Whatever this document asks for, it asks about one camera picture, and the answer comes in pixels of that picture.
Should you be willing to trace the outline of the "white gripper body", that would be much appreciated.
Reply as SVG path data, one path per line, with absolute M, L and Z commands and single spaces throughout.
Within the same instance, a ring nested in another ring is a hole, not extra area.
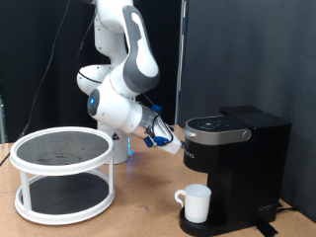
M 159 148 L 171 154 L 176 154 L 182 147 L 179 138 L 160 117 L 154 122 L 154 142 Z

